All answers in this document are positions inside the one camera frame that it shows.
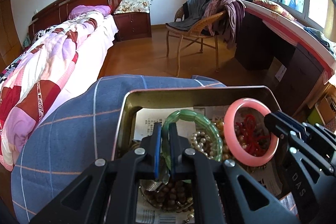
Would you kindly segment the pink bangle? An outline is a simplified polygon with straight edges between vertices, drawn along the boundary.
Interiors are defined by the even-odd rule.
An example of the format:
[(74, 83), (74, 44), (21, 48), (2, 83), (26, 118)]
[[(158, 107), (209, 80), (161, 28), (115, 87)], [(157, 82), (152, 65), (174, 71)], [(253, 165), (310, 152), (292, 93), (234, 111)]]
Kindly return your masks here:
[(268, 150), (262, 156), (253, 156), (249, 154), (240, 145), (235, 133), (235, 115), (240, 108), (249, 107), (257, 110), (264, 117), (270, 114), (270, 109), (262, 102), (253, 98), (241, 98), (230, 104), (224, 116), (224, 138), (227, 142), (228, 148), (236, 159), (247, 166), (262, 166), (270, 161), (276, 152), (279, 139), (275, 134), (270, 133), (270, 145)]

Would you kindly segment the silver wristwatch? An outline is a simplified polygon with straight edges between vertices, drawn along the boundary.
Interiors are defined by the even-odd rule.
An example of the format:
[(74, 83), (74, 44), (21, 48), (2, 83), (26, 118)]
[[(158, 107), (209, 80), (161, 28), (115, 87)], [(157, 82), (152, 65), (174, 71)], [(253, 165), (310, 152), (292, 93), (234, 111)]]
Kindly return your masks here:
[(155, 180), (143, 180), (141, 185), (142, 187), (150, 192), (159, 192), (159, 190), (164, 186), (167, 185), (170, 179), (169, 174), (164, 174), (161, 178), (157, 181)]

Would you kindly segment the desk with red-striped cloth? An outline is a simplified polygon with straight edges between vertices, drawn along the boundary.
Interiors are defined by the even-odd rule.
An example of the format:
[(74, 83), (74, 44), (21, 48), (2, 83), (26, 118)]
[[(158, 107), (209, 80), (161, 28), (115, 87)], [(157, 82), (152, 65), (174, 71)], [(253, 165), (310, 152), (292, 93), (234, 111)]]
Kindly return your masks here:
[(335, 56), (298, 21), (245, 2), (235, 59), (248, 71), (268, 70), (277, 59), (284, 74), (274, 89), (282, 111), (296, 115), (318, 100), (318, 89), (335, 76)]

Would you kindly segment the pink floral tin box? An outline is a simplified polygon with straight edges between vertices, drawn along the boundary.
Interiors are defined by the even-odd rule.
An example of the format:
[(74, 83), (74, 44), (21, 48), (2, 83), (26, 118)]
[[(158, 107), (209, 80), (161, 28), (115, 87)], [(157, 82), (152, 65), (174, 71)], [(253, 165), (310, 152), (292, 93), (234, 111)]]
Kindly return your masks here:
[[(223, 142), (219, 132), (212, 121), (206, 117), (210, 107), (206, 106), (206, 96), (221, 93), (221, 89), (168, 89), (168, 90), (138, 90), (129, 92), (122, 103), (121, 114), (117, 125), (116, 143), (113, 149), (113, 158), (119, 159), (131, 150), (131, 143), (134, 136), (135, 116), (142, 109), (179, 109), (166, 118), (165, 123), (175, 123), (178, 118), (195, 120), (205, 127), (208, 132), (213, 133), (218, 152), (222, 151)], [(161, 144), (161, 155), (168, 156), (167, 166), (171, 173), (170, 145)], [(138, 200), (141, 197), (137, 194), (136, 213), (134, 223), (137, 219)]]

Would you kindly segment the paper in tin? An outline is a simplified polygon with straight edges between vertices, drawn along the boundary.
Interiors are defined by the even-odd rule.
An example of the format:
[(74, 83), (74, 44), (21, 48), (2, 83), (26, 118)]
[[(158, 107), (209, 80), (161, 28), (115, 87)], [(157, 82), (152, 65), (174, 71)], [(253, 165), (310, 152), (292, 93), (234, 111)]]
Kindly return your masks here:
[[(179, 109), (142, 109), (135, 116), (135, 129), (132, 149), (139, 146), (140, 141), (153, 133), (155, 123), (164, 124), (166, 118)], [(195, 120), (178, 118), (175, 122), (179, 135), (188, 139), (190, 147), (203, 153), (209, 159), (225, 161), (234, 159), (225, 139), (223, 148), (218, 152), (215, 147), (213, 133)], [(257, 110), (243, 107), (235, 115), (235, 133), (242, 148), (253, 156), (262, 156), (270, 145), (270, 133), (263, 124), (263, 115)], [(159, 192), (145, 190), (140, 182), (137, 219), (139, 223), (194, 223), (193, 197), (190, 181), (177, 181), (171, 178), (169, 157), (161, 155), (159, 178), (169, 174), (170, 179)], [(262, 186), (277, 196), (281, 192), (272, 161), (262, 166), (242, 166)]]

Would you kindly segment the folded clothes on desk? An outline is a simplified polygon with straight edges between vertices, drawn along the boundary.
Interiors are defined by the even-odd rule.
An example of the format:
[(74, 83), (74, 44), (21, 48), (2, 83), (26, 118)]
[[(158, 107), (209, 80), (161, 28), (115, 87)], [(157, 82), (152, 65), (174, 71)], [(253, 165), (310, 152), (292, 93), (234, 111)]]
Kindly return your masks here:
[(304, 27), (303, 29), (311, 34), (311, 36), (315, 37), (333, 56), (335, 56), (335, 42), (329, 40), (321, 31), (315, 28)]

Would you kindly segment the floral pillow on desk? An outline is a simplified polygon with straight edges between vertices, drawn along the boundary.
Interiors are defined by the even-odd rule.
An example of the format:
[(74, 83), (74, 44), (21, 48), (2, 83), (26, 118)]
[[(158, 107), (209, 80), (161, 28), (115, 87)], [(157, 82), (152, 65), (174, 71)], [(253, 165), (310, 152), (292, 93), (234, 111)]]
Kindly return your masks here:
[(253, 1), (253, 3), (256, 5), (265, 7), (273, 12), (276, 12), (291, 21), (297, 20), (292, 14), (290, 14), (286, 9), (284, 9), (282, 6), (280, 6), (276, 2), (273, 2), (270, 0), (255, 0)]

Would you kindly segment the wicker chair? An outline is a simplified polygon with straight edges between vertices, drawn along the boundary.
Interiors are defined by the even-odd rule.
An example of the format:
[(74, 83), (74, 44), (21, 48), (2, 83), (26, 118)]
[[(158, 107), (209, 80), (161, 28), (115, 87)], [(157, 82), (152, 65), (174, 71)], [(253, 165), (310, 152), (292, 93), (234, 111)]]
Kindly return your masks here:
[(176, 69), (176, 77), (179, 77), (181, 70), (181, 51), (186, 48), (192, 46), (193, 44), (199, 44), (200, 51), (199, 53), (203, 53), (204, 47), (209, 47), (215, 50), (215, 71), (219, 71), (219, 43), (218, 43), (218, 35), (205, 35), (202, 31), (210, 24), (219, 22), (220, 20), (227, 17), (227, 12), (222, 11), (215, 15), (211, 15), (207, 18), (201, 19), (196, 22), (188, 31), (182, 31), (176, 29), (174, 27), (166, 24), (167, 33), (166, 33), (166, 57), (169, 57), (170, 53), (170, 45), (169, 38), (177, 38), (178, 46), (177, 46), (177, 69)]

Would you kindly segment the clothes draped on chair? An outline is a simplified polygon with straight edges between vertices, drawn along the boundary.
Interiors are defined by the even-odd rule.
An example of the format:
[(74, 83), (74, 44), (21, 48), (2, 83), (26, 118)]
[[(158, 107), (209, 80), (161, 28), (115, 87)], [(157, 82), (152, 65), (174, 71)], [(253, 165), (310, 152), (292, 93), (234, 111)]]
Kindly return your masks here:
[(167, 24), (176, 29), (188, 31), (199, 20), (226, 11), (227, 17), (208, 25), (202, 33), (223, 36), (227, 48), (231, 49), (234, 47), (236, 35), (243, 22), (245, 8), (242, 0), (188, 0), (182, 6), (182, 19), (176, 19)]

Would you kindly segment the bed with patchwork quilt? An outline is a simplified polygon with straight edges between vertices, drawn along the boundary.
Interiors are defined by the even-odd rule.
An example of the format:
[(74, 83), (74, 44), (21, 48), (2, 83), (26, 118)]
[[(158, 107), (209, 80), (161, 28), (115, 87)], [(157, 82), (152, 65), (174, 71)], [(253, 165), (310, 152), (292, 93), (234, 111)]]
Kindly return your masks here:
[(94, 83), (118, 29), (93, 10), (52, 27), (1, 83), (1, 165), (12, 171), (34, 129)]

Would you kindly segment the dark wood nightstand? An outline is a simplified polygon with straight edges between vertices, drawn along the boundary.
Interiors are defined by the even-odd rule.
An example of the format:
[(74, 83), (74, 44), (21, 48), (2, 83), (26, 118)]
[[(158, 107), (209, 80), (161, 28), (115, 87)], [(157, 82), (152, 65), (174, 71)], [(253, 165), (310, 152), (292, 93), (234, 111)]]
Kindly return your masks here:
[(141, 38), (151, 38), (150, 14), (145, 12), (130, 12), (113, 16), (118, 28), (119, 42)]

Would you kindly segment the wooden wardrobe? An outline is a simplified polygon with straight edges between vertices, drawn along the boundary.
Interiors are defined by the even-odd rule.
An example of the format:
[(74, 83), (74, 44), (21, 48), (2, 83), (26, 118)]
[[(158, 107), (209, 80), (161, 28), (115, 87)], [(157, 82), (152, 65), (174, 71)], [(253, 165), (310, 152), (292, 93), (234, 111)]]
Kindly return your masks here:
[(14, 24), (10, 0), (1, 0), (0, 20), (0, 69), (3, 71), (23, 52)]

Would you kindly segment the floral cushion on nightstand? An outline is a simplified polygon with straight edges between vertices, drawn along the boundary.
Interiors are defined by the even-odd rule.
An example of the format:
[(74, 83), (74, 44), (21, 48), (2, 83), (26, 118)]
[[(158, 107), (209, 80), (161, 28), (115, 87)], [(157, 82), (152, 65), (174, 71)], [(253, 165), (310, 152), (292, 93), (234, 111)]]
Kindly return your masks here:
[(121, 0), (114, 14), (126, 14), (131, 12), (150, 12), (150, 5), (153, 0)]

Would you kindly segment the purple pillow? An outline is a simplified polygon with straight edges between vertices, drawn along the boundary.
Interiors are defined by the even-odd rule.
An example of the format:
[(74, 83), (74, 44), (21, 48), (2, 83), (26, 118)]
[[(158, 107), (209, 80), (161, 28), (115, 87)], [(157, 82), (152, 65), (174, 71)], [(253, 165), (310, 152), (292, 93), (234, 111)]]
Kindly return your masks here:
[(98, 6), (86, 6), (86, 5), (78, 5), (73, 8), (68, 15), (68, 19), (72, 20), (82, 14), (87, 12), (97, 11), (103, 14), (103, 16), (107, 16), (111, 13), (111, 8), (106, 5), (98, 5)]

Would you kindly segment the dark wood headboard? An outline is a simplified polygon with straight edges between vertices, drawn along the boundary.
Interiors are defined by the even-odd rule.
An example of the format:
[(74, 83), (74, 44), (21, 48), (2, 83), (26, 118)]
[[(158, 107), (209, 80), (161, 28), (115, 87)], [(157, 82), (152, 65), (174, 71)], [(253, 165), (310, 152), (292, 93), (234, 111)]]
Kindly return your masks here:
[(28, 29), (29, 38), (32, 40), (38, 31), (66, 21), (70, 12), (79, 5), (105, 5), (113, 13), (120, 2), (121, 0), (56, 0), (32, 17)]

